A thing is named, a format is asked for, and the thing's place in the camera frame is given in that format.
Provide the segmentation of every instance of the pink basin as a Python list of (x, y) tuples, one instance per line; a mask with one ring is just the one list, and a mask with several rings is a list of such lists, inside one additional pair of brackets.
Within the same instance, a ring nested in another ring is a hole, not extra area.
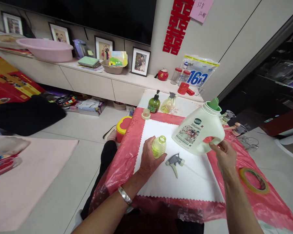
[(22, 38), (16, 42), (27, 48), (37, 58), (50, 62), (68, 62), (73, 59), (73, 46), (44, 39)]

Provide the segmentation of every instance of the plastic table cover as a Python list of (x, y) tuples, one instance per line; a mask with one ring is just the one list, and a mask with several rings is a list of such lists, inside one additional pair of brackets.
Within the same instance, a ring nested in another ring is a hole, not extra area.
[[(89, 213), (95, 210), (110, 194), (115, 192), (119, 186), (123, 185), (132, 176), (146, 121), (141, 118), (142, 112), (143, 108), (136, 108), (130, 126), (113, 161), (94, 191)], [(179, 125), (184, 117), (156, 113), (151, 115), (151, 119)], [(229, 133), (230, 131), (226, 131), (225, 139)], [(251, 168), (267, 180), (238, 140), (233, 141), (231, 145), (237, 152), (237, 171), (243, 167)], [(217, 166), (216, 154), (210, 151), (207, 156), (221, 192), (225, 197), (224, 181)], [(264, 195), (252, 192), (242, 181), (241, 183), (258, 220), (275, 228), (286, 228), (293, 231), (293, 213), (269, 182), (270, 191)], [(136, 196), (132, 207), (162, 217), (179, 218), (183, 221), (198, 223), (226, 218), (226, 205), (222, 202)]]

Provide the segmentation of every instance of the bangle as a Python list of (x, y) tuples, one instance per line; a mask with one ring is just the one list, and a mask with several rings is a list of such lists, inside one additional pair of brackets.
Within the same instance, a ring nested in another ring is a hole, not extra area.
[(126, 194), (125, 190), (121, 186), (118, 187), (118, 192), (121, 194), (121, 196), (123, 197), (123, 199), (125, 200), (125, 202), (130, 206), (133, 201)]

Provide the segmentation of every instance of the white detergent bottle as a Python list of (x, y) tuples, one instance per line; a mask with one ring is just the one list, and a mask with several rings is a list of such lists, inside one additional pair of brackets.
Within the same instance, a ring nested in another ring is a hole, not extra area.
[(203, 142), (206, 137), (214, 137), (212, 142), (215, 145), (225, 138), (218, 116), (220, 112), (218, 98), (207, 101), (182, 121), (172, 135), (173, 140), (195, 155), (211, 151), (209, 144)]

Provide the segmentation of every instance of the framed photo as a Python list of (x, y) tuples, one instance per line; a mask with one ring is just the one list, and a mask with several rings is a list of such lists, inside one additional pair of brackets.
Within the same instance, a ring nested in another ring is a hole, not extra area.
[(147, 76), (151, 52), (137, 47), (133, 47), (133, 60), (131, 63), (131, 73)]
[(52, 39), (54, 41), (58, 41), (58, 42), (64, 42), (67, 44), (71, 44), (71, 38), (69, 37), (69, 29), (62, 27), (62, 26), (58, 26), (54, 23), (49, 23), (49, 27), (50, 27), (50, 31), (51, 31), (51, 35), (52, 35)]
[(97, 59), (108, 59), (108, 52), (114, 50), (114, 41), (94, 36), (95, 57)]
[(5, 33), (16, 33), (23, 35), (23, 25), (20, 16), (1, 11), (3, 28)]

